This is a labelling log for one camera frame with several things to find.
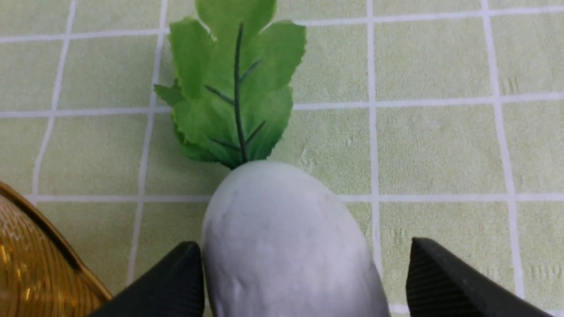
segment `green leaf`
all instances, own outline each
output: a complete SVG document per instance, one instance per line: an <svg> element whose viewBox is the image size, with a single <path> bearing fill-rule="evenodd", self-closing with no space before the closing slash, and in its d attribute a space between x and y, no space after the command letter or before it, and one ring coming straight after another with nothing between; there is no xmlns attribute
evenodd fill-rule
<svg viewBox="0 0 564 317"><path fill-rule="evenodd" d="M276 0L196 0L198 17L218 40L235 40L240 23L246 37L257 35L276 13Z"/></svg>
<svg viewBox="0 0 564 317"><path fill-rule="evenodd" d="M156 86L157 94L171 100L190 158L231 169L266 159L292 113L289 84L305 53L306 29L281 21L263 30L275 0L196 0L196 7L206 26L191 18L170 25L180 88Z"/></svg>
<svg viewBox="0 0 564 317"><path fill-rule="evenodd" d="M171 107L184 100L184 97L182 97L180 86L178 85L172 87L155 85L155 93L159 98L161 98L164 102L166 102Z"/></svg>
<svg viewBox="0 0 564 317"><path fill-rule="evenodd" d="M201 98L213 44L208 31L198 20L185 17L170 24L169 41L182 95Z"/></svg>

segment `artificial leaf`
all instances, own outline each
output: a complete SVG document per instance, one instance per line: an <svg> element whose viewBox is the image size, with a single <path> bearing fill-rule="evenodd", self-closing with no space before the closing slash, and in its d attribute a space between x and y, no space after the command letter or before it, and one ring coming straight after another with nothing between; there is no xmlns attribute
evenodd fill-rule
<svg viewBox="0 0 564 317"><path fill-rule="evenodd" d="M222 139L222 135L230 134L229 125L222 122L222 118L231 118L231 112L223 104L210 107L202 99L190 102L185 100L174 105L172 115L177 134L182 137L185 149L195 152L187 154L188 157L199 157L199 161L220 162L229 168L235 168L239 164L238 152L217 143L219 141L237 146L230 140Z"/></svg>
<svg viewBox="0 0 564 317"><path fill-rule="evenodd" d="M253 100L249 105L257 110L249 114L250 127L261 129L253 135L253 131L247 135L253 138L247 144L250 160L261 160L269 157L272 149L282 138L284 130L292 115L292 89L285 86L270 92L261 100Z"/></svg>
<svg viewBox="0 0 564 317"><path fill-rule="evenodd" d="M241 23L245 24L246 40L274 18L276 0L196 0L196 11L218 40L235 40Z"/></svg>
<svg viewBox="0 0 564 317"><path fill-rule="evenodd" d="M155 85L155 93L159 98L161 98L164 102L166 102L171 107L184 100L184 97L182 97L180 86L176 86L176 85L172 87Z"/></svg>
<svg viewBox="0 0 564 317"><path fill-rule="evenodd" d="M198 20L185 17L170 24L169 41L182 95L185 99L201 98L212 47L208 31Z"/></svg>
<svg viewBox="0 0 564 317"><path fill-rule="evenodd" d="M192 160L200 162L219 162L213 154L211 154L207 149L197 145L187 142L184 135L178 131L178 127L174 124L174 134L177 136L182 146L182 151L184 154Z"/></svg>
<svg viewBox="0 0 564 317"><path fill-rule="evenodd" d="M171 100L176 132L194 151L189 157L231 169L266 159L292 112L289 84L306 29L282 21L263 30L275 0L196 0L196 7L205 26L190 18L170 26L180 89L155 89Z"/></svg>

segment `leaf stem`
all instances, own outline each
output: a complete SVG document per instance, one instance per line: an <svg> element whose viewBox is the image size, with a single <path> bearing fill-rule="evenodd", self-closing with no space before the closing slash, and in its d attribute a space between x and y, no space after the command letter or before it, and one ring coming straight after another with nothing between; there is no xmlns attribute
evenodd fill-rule
<svg viewBox="0 0 564 317"><path fill-rule="evenodd" d="M241 123L241 104L240 104L240 85L241 76L239 75L239 63L241 60L241 41L243 39L243 23L239 25L239 33L237 34L237 44L235 46L235 89L233 94L233 105L235 106L235 124L237 125L237 134L239 136L239 145L241 150L241 159L243 164L249 161L247 156L247 148L245 142L245 134Z"/></svg>
<svg viewBox="0 0 564 317"><path fill-rule="evenodd" d="M216 139L210 139L210 141L215 142L215 143L219 144L220 146L226 147L226 148L228 148L228 149L230 149L230 150L233 150L233 151L235 151L235 152L238 152L238 151L239 151L239 148L236 147L236 146L233 145L233 144L229 144L229 143L227 143L227 142L220 141L220 140L216 140Z"/></svg>
<svg viewBox="0 0 564 317"><path fill-rule="evenodd" d="M220 97L226 103L228 103L230 105L235 105L235 101L233 99L229 98L228 96L225 96L224 94L222 94L221 91L215 89L214 87L208 86L208 85L205 85L205 87L208 91L210 91L212 94Z"/></svg>
<svg viewBox="0 0 564 317"><path fill-rule="evenodd" d="M249 138L247 139L247 141L245 142L247 145L250 144L250 142L253 140L253 138L258 134L258 132L262 129L262 127L264 127L266 124L266 121L262 121L261 124L259 124L257 126L256 129L254 129L253 133L250 134Z"/></svg>
<svg viewBox="0 0 564 317"><path fill-rule="evenodd" d="M250 75L254 71L254 69L258 66L258 64L260 64L261 62L262 62L262 59L259 59L259 60L255 61L253 63L253 65L251 65L249 67L249 69L247 69L247 71L243 74L243 76L241 76L241 79L239 79L241 81L241 83L243 83L245 81L247 76Z"/></svg>

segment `bowl rim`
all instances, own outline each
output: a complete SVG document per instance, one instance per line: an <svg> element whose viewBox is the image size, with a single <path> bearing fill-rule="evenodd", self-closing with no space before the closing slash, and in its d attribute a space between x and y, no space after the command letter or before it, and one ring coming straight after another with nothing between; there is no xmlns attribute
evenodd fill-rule
<svg viewBox="0 0 564 317"><path fill-rule="evenodd" d="M98 277L84 264L70 243L55 226L30 201L20 195L8 184L0 181L0 196L16 205L27 215L51 240L66 262L77 273L91 291L102 301L102 305L112 300L113 296Z"/></svg>

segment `white grid line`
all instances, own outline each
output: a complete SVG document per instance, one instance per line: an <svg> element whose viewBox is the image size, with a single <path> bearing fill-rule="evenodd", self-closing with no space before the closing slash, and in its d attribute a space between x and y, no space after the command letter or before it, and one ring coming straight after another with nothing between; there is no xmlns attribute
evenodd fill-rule
<svg viewBox="0 0 564 317"><path fill-rule="evenodd" d="M367 71L368 71L368 131L370 137L370 168L371 168L371 190L372 190L372 246L374 263L380 274L380 278L384 278L384 269L382 268L382 246L380 242L380 205L378 203L378 194L380 192L380 181L378 178L378 133L376 130L376 58L374 56L374 23L372 16L374 14L373 0L366 1L366 17L367 23Z"/></svg>
<svg viewBox="0 0 564 317"><path fill-rule="evenodd" d="M337 195L343 202L372 202L372 195ZM208 202L210 195L146 195L104 196L104 195L26 195L26 199L38 202ZM384 203L443 203L443 202L509 202L513 198L500 194L468 194L468 195L378 195L376 200ZM518 193L517 202L564 202L564 193Z"/></svg>
<svg viewBox="0 0 564 317"><path fill-rule="evenodd" d="M159 18L160 30L166 27L166 12L168 8L168 0L161 0L161 12ZM139 235L141 233L141 224L143 221L143 200L145 196L145 179L147 178L147 162L149 157L149 148L155 125L155 108L157 103L157 95L153 89L153 83L159 82L161 69L162 43L164 40L164 32L160 32L157 37L157 47L155 49L155 64L153 66L153 79L151 81L151 100L147 114L147 127L145 129L145 140L143 141L143 152L141 162L139 164L139 202L135 211L135 221L133 225L133 237L131 238L131 252L129 255L129 263L127 266L126 285L130 285L135 280L135 264L137 259L137 251L139 247Z"/></svg>
<svg viewBox="0 0 564 317"><path fill-rule="evenodd" d="M53 87L53 95L51 97L51 111L49 111L49 121L47 122L47 129L45 130L45 135L43 136L43 141L41 142L41 147L39 148L39 154L37 155L35 165L33 168L33 180L32 180L32 199L30 202L32 204L37 204L37 195L39 194L39 175L41 173L41 163L45 152L47 151L47 146L49 144L49 139L51 138L51 133L53 132L53 126L55 125L55 112L59 106L59 96L61 94L61 86L63 84L63 73L65 68L65 61L67 59L67 53L69 50L70 39L68 36L72 32L72 24L74 21L74 14L76 12L76 2L77 0L71 0L69 5L69 15L67 17L67 25L65 28L65 40L63 42L63 47L61 48L61 55L59 56L59 65L57 67L57 75L55 77L55 84Z"/></svg>
<svg viewBox="0 0 564 317"><path fill-rule="evenodd" d="M503 109L500 100L500 86L499 86L499 71L497 69L497 57L494 44L494 33L492 31L491 19L488 14L490 5L488 0L482 0L483 10L483 25L484 33L486 36L486 47L488 55L488 63L490 66L490 80L493 92L493 109L495 124L497 130L497 138L499 141L501 160L503 164L503 172L505 178L505 185L509 195L508 209L509 209L509 237L511 242L511 252L513 260L513 272L515 281L515 293L517 296L525 297L525 282L523 281L523 267L521 265L521 250L519 248L519 232L517 228L517 201L515 199L515 182L513 180L513 169L509 154L509 147L507 145L507 138L505 136L505 128L503 122Z"/></svg>
<svg viewBox="0 0 564 317"><path fill-rule="evenodd" d="M353 108L404 108L404 107L466 107L472 105L495 104L497 100L502 104L538 102L546 100L564 100L564 91L558 93L538 93L500 96L499 98L453 98L453 99L420 99L420 100L389 100L376 102L345 102L345 103L302 103L294 106L295 110L320 109L353 109ZM55 109L41 111L0 111L2 118L49 118L75 116L111 116L111 115L148 115L151 113L169 113L168 106L155 107L122 107L122 108L93 108L93 109Z"/></svg>
<svg viewBox="0 0 564 317"><path fill-rule="evenodd" d="M489 10L488 16L505 16L505 15L534 15L564 12L564 6L545 6L545 7L517 7L504 8L497 10ZM367 23L394 23L394 22L410 22L410 21L433 21L448 19L467 19L471 17L482 17L482 10L463 11L463 12L446 12L437 14L413 14L413 15L391 15L391 16L373 16L359 17L352 19L330 19L330 20L308 20L295 21L297 24L307 27L333 26L333 25L355 25ZM87 39L98 37L119 37L119 36L142 36L157 35L168 33L168 28L158 29L141 29L141 30L106 30L101 32L86 32L67 34L31 34L24 36L0 37L0 43L12 42L31 42L31 41L60 41L67 38L70 39Z"/></svg>

